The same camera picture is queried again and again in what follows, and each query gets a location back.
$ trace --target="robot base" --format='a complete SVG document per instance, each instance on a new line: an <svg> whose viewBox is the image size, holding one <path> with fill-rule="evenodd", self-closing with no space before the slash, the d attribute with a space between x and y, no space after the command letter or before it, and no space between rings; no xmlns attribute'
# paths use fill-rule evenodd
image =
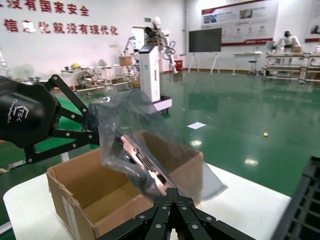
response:
<svg viewBox="0 0 320 240"><path fill-rule="evenodd" d="M158 112L163 110L166 110L166 112L168 112L168 109L172 107L172 98L163 95L161 96L159 101L154 101L153 105Z"/></svg>

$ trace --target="transparent plastic bag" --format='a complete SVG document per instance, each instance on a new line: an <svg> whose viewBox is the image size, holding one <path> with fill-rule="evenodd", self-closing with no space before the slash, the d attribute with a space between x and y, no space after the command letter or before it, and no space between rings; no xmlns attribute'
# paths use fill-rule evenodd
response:
<svg viewBox="0 0 320 240"><path fill-rule="evenodd" d="M152 176L153 171L141 167L124 150L122 136L128 136L135 148L159 168L166 185L172 183L181 195L197 202L226 189L203 161L201 153L165 123L149 97L139 89L90 103L87 126L99 132L102 165L126 174L151 200L164 192Z"/></svg>

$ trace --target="red and white poster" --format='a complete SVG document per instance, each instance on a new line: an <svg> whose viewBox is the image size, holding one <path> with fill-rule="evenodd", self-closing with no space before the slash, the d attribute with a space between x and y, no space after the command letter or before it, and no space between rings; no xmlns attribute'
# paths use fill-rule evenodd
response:
<svg viewBox="0 0 320 240"><path fill-rule="evenodd" d="M278 0L253 0L204 9L201 28L222 28L222 46L264 45L274 38L277 13Z"/></svg>
<svg viewBox="0 0 320 240"><path fill-rule="evenodd" d="M312 1L312 8L306 27L305 42L319 42L320 40L320 0Z"/></svg>

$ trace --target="black monitor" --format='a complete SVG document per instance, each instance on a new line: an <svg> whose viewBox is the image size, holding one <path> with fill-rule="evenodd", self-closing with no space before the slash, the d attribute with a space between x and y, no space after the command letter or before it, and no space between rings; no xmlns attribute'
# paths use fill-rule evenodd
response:
<svg viewBox="0 0 320 240"><path fill-rule="evenodd" d="M222 28L189 31L189 53L221 52Z"/></svg>

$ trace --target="label on box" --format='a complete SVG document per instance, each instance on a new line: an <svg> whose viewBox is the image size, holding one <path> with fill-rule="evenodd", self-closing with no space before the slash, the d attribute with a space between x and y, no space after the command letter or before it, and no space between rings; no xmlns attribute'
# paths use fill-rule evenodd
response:
<svg viewBox="0 0 320 240"><path fill-rule="evenodd" d="M77 225L77 220L75 216L75 211L73 207L68 203L68 201L64 198L64 196L61 196L61 197L64 205L64 211L65 211L66 217L68 218L69 230L76 240L81 240L78 225Z"/></svg>

